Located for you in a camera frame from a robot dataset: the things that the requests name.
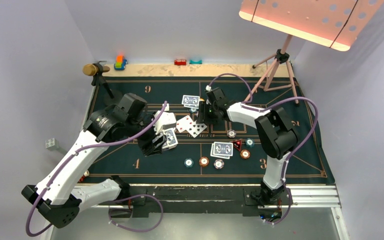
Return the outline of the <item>orange red chip stack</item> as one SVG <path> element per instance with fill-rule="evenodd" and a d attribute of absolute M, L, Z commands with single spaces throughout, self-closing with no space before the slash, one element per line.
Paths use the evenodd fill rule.
<path fill-rule="evenodd" d="M 209 159 L 205 156 L 203 156 L 199 159 L 199 165 L 201 167 L 207 167 L 209 165 L 209 162 L 210 162 Z"/>

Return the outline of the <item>four of diamonds card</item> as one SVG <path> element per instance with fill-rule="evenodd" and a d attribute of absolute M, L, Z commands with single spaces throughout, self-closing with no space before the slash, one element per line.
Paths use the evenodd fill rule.
<path fill-rule="evenodd" d="M 191 124 L 192 122 L 193 122 L 193 120 L 192 120 L 191 116 L 186 115 L 176 122 L 176 130 L 179 133 L 182 133 L 189 127 L 189 124 Z"/>

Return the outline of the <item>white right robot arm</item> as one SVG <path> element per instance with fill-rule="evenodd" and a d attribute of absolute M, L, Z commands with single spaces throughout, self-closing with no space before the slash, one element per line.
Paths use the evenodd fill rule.
<path fill-rule="evenodd" d="M 256 129 L 267 155 L 266 169 L 260 192 L 249 196 L 261 206 L 273 204 L 286 189 L 286 168 L 299 140 L 289 115 L 282 107 L 264 109 L 228 99 L 219 87 L 207 86 L 205 93 L 207 100 L 200 102 L 198 108 L 199 123 L 212 125 L 226 121 Z"/>

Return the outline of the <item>pink blue chip stack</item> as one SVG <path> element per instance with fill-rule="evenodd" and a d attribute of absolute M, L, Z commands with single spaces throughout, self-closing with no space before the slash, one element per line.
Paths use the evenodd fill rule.
<path fill-rule="evenodd" d="M 215 169 L 222 169 L 224 167 L 225 163 L 222 159 L 216 159 L 213 163 L 213 166 Z"/>

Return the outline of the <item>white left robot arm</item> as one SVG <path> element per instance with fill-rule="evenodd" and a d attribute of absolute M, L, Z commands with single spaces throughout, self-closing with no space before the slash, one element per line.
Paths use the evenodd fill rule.
<path fill-rule="evenodd" d="M 21 193 L 31 203 L 32 211 L 61 229 L 88 208 L 105 202 L 122 205 L 130 200 L 130 185 L 116 175 L 85 188 L 76 189 L 76 185 L 109 147 L 137 140 L 145 156 L 162 152 L 166 139 L 156 133 L 155 124 L 165 109 L 153 115 L 146 112 L 147 107 L 143 98 L 127 93 L 117 104 L 93 112 L 58 165 L 39 183 L 23 188 Z"/>

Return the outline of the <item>blue white card deck box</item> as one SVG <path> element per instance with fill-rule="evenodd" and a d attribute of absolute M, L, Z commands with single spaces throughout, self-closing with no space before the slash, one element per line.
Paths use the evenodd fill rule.
<path fill-rule="evenodd" d="M 165 137 L 165 142 L 162 144 L 162 151 L 167 151 L 175 148 L 178 145 L 178 139 L 176 137 L 175 128 L 169 128 L 162 130 L 157 136 L 162 135 Z"/>

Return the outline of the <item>seven of spades card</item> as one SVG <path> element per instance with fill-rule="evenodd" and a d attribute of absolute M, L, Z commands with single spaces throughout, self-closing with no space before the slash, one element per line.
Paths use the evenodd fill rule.
<path fill-rule="evenodd" d="M 187 132 L 193 137 L 196 138 L 200 135 L 205 129 L 207 125 L 204 123 L 197 123 L 196 121 L 189 122 L 186 125 Z"/>

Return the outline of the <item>blue back playing card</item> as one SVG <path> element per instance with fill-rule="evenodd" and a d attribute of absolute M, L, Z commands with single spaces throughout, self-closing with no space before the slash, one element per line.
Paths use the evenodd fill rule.
<path fill-rule="evenodd" d="M 199 109 L 199 105 L 198 104 L 184 104 L 184 106 L 186 108 L 190 108 L 190 109 Z"/>

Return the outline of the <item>green blue chip stack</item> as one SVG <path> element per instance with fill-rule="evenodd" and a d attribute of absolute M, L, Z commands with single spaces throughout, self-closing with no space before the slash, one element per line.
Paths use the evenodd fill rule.
<path fill-rule="evenodd" d="M 191 158 L 186 158 L 184 160 L 184 165 L 186 168 L 192 168 L 194 166 L 194 161 Z"/>

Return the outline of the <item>red black all-in triangle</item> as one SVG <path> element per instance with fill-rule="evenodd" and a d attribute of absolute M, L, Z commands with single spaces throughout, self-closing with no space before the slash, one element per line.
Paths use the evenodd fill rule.
<path fill-rule="evenodd" d="M 242 150 L 242 143 L 243 143 L 243 140 L 242 139 L 237 139 L 237 140 L 234 140 L 233 142 L 233 147 L 238 150 L 239 152 Z"/>

